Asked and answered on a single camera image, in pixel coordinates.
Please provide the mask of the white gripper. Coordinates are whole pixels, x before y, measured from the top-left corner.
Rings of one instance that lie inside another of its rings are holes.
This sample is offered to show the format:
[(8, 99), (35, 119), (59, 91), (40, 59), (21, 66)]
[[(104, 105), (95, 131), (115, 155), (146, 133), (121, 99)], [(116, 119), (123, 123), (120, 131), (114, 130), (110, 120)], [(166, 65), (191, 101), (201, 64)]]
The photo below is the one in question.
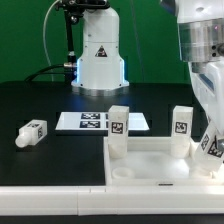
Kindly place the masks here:
[(224, 153), (224, 61), (189, 63), (193, 92), (220, 135), (216, 147)]

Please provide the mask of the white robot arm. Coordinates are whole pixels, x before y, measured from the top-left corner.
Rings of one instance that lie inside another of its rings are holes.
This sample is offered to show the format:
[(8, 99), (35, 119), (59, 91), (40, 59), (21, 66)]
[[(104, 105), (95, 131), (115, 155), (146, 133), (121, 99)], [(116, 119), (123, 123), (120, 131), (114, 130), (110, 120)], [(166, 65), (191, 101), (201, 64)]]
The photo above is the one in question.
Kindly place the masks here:
[[(119, 55), (119, 16), (107, 0), (76, 0), (84, 8), (83, 53), (75, 91), (106, 95), (128, 86)], [(188, 64), (193, 92), (215, 126), (224, 152), (224, 0), (160, 0), (177, 18), (180, 58)]]

